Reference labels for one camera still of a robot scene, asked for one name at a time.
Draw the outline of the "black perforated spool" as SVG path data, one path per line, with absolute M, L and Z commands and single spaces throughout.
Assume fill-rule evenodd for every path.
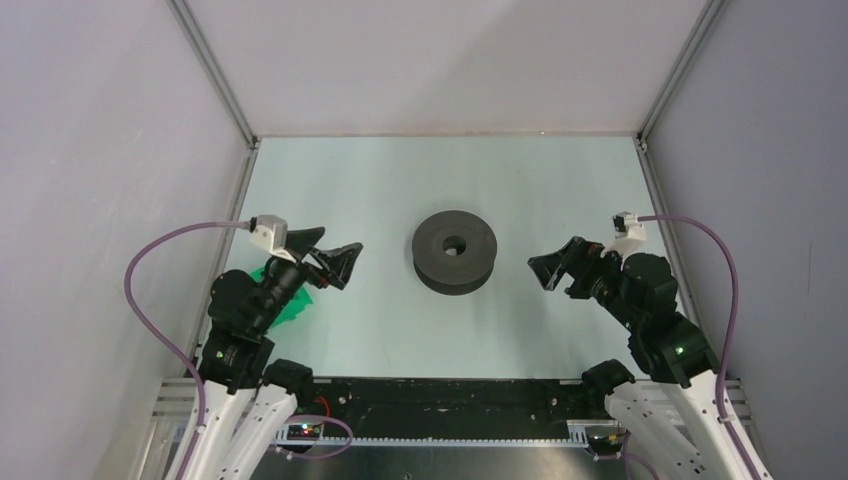
M 423 220 L 411 240 L 414 271 L 430 290 L 461 296 L 480 289 L 492 275 L 498 252 L 490 225 L 461 210 Z

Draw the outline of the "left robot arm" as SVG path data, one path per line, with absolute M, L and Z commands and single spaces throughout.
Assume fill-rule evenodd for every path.
M 211 286 L 211 328 L 190 416 L 196 425 L 180 443 L 169 479 L 247 479 L 283 423 L 312 411 L 312 369 L 272 360 L 268 332 L 304 285 L 344 289 L 363 250 L 359 242 L 322 250 L 324 228 L 291 230 L 271 215 L 240 226 L 268 259 L 259 279 L 234 269 Z

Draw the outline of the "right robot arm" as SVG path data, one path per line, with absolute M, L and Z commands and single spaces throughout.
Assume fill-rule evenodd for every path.
M 678 310 L 669 262 L 650 253 L 623 256 L 575 236 L 527 264 L 546 291 L 564 277 L 571 299 L 593 300 L 628 333 L 628 350 L 677 412 L 675 424 L 655 410 L 633 374 L 607 360 L 581 377 L 581 402 L 596 418 L 611 416 L 647 449 L 670 479 L 768 479 L 771 474 L 735 415 L 720 363 L 702 330 Z

